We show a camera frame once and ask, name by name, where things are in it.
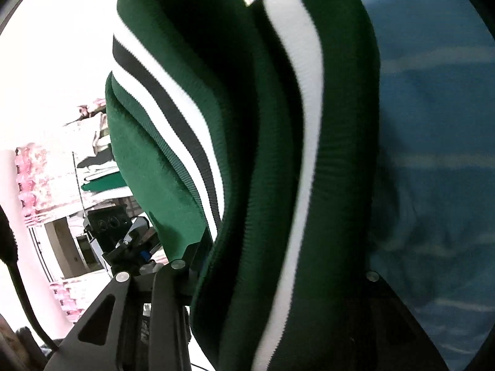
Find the green white varsity jacket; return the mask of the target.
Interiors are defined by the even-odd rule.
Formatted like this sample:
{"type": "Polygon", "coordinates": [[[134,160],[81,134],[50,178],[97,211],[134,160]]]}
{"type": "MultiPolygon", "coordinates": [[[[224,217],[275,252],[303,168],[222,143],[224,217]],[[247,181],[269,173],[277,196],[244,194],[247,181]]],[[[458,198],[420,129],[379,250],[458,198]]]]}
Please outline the green white varsity jacket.
{"type": "Polygon", "coordinates": [[[361,370],[378,154],[361,0],[118,0],[118,164],[168,251],[207,234],[192,332],[217,370],[361,370]]]}

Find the blue striped bed sheet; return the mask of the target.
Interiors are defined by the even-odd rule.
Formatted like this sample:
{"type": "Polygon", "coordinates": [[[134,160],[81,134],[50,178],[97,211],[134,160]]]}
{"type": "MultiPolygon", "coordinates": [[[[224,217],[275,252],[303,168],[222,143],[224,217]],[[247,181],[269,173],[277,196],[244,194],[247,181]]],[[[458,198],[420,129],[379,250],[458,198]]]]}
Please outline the blue striped bed sheet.
{"type": "Polygon", "coordinates": [[[494,324],[494,39],[469,0],[362,0],[389,197],[372,268],[450,370],[494,324]]]}

